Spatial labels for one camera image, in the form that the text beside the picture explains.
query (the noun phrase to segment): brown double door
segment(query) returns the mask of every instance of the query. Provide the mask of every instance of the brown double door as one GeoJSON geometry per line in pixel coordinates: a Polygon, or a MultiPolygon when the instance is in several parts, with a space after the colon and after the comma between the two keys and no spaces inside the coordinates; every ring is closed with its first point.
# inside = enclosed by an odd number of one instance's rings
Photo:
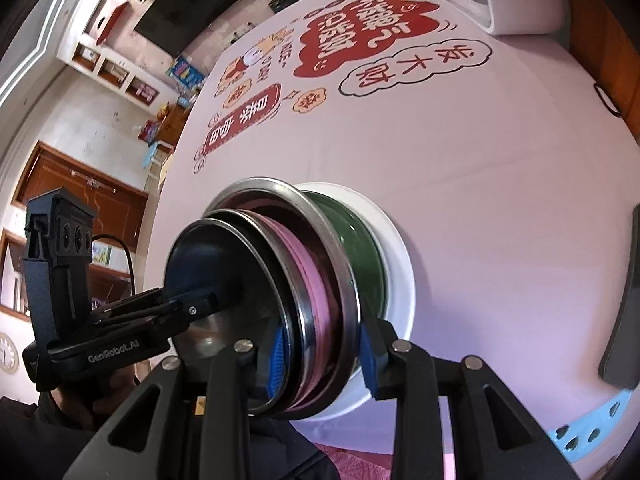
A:
{"type": "Polygon", "coordinates": [[[147,193],[39,142],[24,168],[14,203],[26,206],[29,199],[59,187],[66,187],[95,211],[94,234],[117,236],[131,251],[136,250],[147,193]]]}

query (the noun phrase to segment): green bowl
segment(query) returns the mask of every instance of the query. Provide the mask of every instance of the green bowl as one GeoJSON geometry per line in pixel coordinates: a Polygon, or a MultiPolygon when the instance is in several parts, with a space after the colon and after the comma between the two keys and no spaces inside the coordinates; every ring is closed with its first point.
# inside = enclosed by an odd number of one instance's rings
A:
{"type": "Polygon", "coordinates": [[[361,297],[367,298],[374,316],[382,318],[386,306],[386,276],[378,247],[369,229],[347,206],[313,191],[303,191],[324,213],[340,237],[361,297]]]}

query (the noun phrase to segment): speech bubble graphic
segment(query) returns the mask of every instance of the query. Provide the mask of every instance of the speech bubble graphic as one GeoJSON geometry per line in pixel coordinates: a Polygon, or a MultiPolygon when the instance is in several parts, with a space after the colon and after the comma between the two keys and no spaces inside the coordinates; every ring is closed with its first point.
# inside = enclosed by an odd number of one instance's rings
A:
{"type": "Polygon", "coordinates": [[[411,46],[354,68],[338,90],[345,96],[364,97],[398,84],[421,83],[436,74],[483,65],[493,53],[484,41],[464,38],[411,46]]]}

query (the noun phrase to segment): pink tablecloth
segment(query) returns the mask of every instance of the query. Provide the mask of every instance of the pink tablecloth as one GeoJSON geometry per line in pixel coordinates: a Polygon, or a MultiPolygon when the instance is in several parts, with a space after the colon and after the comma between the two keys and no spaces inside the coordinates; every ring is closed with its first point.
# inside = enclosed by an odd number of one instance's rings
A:
{"type": "MultiPolygon", "coordinates": [[[[255,175],[343,184],[382,207],[414,265],[412,340],[482,356],[544,428],[616,393],[597,368],[625,282],[640,154],[554,41],[489,37],[441,0],[302,0],[273,16],[223,53],[191,113],[146,286],[161,285],[178,232],[255,175]]],[[[627,411],[602,463],[640,418],[638,403],[627,411]]],[[[389,453],[393,420],[393,403],[369,401],[297,427],[389,453]]]]}

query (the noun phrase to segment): wall clock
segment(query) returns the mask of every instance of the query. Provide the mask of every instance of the wall clock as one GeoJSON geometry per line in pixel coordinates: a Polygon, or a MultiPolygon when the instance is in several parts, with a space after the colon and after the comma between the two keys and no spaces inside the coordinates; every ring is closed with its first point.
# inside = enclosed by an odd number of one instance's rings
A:
{"type": "Polygon", "coordinates": [[[11,338],[0,332],[0,370],[8,374],[15,374],[18,371],[18,364],[20,364],[19,355],[11,338]]]}

